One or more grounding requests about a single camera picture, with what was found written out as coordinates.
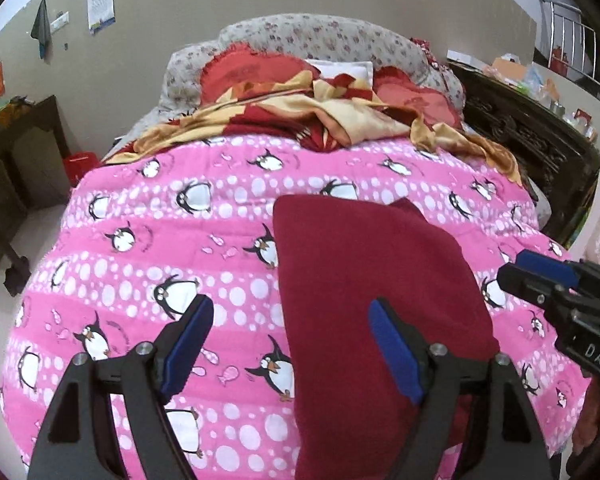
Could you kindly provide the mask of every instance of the blue gripper pad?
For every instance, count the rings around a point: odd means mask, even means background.
[[[402,339],[378,300],[374,300],[369,306],[368,317],[371,332],[376,338],[391,375],[394,377],[398,391],[411,399],[414,404],[420,404],[424,398],[424,389],[420,385],[418,362],[411,349]]]
[[[578,287],[579,277],[571,266],[544,254],[525,249],[516,257],[516,265],[552,282],[560,283],[567,289]]]
[[[171,399],[184,389],[213,323],[214,303],[205,297],[164,361],[160,393],[165,399]]]

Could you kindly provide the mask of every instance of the red bucket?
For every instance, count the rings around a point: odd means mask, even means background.
[[[75,153],[75,155],[64,158],[62,163],[64,172],[73,187],[78,185],[87,172],[100,165],[98,157],[93,152]]]

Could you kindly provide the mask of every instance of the electrical outlet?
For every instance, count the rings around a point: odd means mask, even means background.
[[[63,28],[67,23],[69,23],[69,13],[65,12],[58,19],[53,20],[51,22],[51,33],[57,32],[60,28]]]

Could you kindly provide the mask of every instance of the gray towel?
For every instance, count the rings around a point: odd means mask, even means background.
[[[31,37],[34,40],[38,40],[40,44],[40,59],[45,59],[46,48],[51,43],[51,25],[49,23],[49,16],[46,13],[46,0],[40,2],[36,21],[33,22],[33,28],[31,29]]]

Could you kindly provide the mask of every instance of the dark red towel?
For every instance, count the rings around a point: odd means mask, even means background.
[[[273,225],[296,374],[302,442],[296,478],[381,477],[416,407],[398,393],[373,339],[369,304],[387,298],[428,342],[487,360],[498,343],[474,275],[454,238],[427,223],[407,199],[384,206],[283,196]],[[461,408],[454,444],[465,424]]]

